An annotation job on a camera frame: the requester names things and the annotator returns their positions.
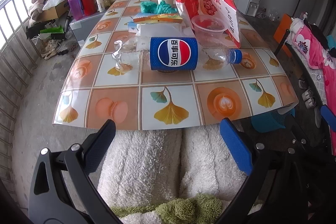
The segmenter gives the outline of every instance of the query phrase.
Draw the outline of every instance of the concrete floor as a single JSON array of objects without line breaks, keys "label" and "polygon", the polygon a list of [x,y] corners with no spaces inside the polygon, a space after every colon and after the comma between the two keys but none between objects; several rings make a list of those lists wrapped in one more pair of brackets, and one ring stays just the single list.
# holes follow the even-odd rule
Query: concrete floor
[{"label": "concrete floor", "polygon": [[[273,39],[273,34],[278,23],[250,17],[247,17],[247,20],[269,43],[270,48],[275,50],[277,42]],[[76,45],[75,39],[68,39],[63,42],[60,50],[70,49],[73,45]],[[32,174],[40,150],[44,147],[48,147],[51,151],[66,150],[73,143],[81,143],[90,133],[96,132],[96,130],[86,128],[52,125],[59,93],[78,51],[79,48],[64,56],[54,56],[47,61],[41,60],[39,67],[34,70],[35,75],[26,90],[17,114],[12,149],[12,168],[18,202],[23,208],[28,208]],[[286,71],[298,98],[301,98],[303,91],[297,86],[298,76],[293,72],[289,58],[283,51],[280,51],[278,59]],[[314,111],[307,110],[302,99],[295,110],[296,117],[300,121],[299,124],[306,129],[306,132],[308,131],[309,139],[312,144],[316,145],[320,142],[322,134],[314,124]],[[260,134],[252,128],[249,118],[241,119],[241,124],[244,131],[254,141],[263,142],[270,149],[284,151],[291,145],[293,136],[285,130]],[[101,166],[102,163],[95,173],[90,174],[95,186],[98,185]],[[67,172],[64,172],[64,178],[76,208],[83,211],[84,207]]]},{"label": "concrete floor", "polygon": [[[64,41],[62,48],[71,49],[77,45],[75,38]],[[34,77],[29,83],[21,107],[16,116],[12,149],[12,168],[18,202],[28,208],[30,184],[39,152],[47,147],[51,151],[67,150],[73,143],[82,143],[85,138],[97,130],[64,125],[52,125],[59,93],[69,69],[79,52],[79,47],[65,55],[41,60]],[[95,186],[98,185],[99,171],[90,174]],[[77,197],[68,172],[64,179],[77,209],[84,210]]]}]

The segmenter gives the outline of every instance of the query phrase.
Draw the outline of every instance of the blue basket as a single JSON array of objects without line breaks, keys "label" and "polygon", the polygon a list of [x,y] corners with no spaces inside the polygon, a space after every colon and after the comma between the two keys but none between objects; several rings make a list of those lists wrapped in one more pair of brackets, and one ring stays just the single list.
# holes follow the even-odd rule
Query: blue basket
[{"label": "blue basket", "polygon": [[252,116],[251,123],[256,131],[259,133],[265,133],[279,128],[285,128],[285,117],[287,115],[293,115],[295,117],[294,109],[291,109],[282,115],[277,111],[261,113],[259,115]]}]

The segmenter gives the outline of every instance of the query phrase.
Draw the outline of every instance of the cardboard box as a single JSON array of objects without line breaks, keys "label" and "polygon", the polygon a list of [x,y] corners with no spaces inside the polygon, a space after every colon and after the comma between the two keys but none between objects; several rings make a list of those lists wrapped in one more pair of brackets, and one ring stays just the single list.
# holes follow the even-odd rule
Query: cardboard box
[{"label": "cardboard box", "polygon": [[67,10],[69,10],[69,3],[68,0],[65,0],[58,4],[55,7],[51,7],[48,10],[43,11],[37,21],[43,22],[43,21],[48,21],[52,20],[55,18],[59,18],[61,15],[63,15]]}]

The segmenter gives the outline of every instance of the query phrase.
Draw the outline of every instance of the white bottle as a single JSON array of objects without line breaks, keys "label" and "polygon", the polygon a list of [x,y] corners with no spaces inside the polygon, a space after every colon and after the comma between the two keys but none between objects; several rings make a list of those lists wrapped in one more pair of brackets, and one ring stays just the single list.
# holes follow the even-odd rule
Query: white bottle
[{"label": "white bottle", "polygon": [[100,12],[105,11],[105,5],[104,5],[104,1],[103,0],[96,0],[97,4],[98,4],[98,10]]}]

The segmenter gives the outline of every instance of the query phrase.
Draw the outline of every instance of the shoe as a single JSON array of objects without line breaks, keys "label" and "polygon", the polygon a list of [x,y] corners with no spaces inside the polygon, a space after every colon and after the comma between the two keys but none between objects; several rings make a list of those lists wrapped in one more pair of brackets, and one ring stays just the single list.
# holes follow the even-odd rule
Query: shoe
[{"label": "shoe", "polygon": [[316,106],[315,98],[309,98],[307,101],[305,101],[306,108],[310,109]]},{"label": "shoe", "polygon": [[299,79],[299,88],[302,89],[302,90],[307,90],[308,89],[308,84],[306,83],[305,80],[301,80]]},{"label": "shoe", "polygon": [[46,54],[46,56],[44,57],[44,60],[48,60],[49,58],[52,58],[56,54],[57,54],[57,50],[54,48]]},{"label": "shoe", "polygon": [[301,97],[304,101],[307,101],[309,98],[313,97],[314,94],[312,90],[306,90],[304,93],[301,94]]},{"label": "shoe", "polygon": [[44,50],[41,52],[41,55],[42,54],[47,54],[48,52],[50,52],[50,50],[56,48],[56,49],[59,49],[61,47],[60,43],[58,43],[57,40],[55,39],[51,39],[49,40],[48,42],[48,45],[44,48]]},{"label": "shoe", "polygon": [[318,106],[314,107],[314,113],[315,113],[315,124],[317,128],[320,128],[321,126],[321,112],[320,108]]}]

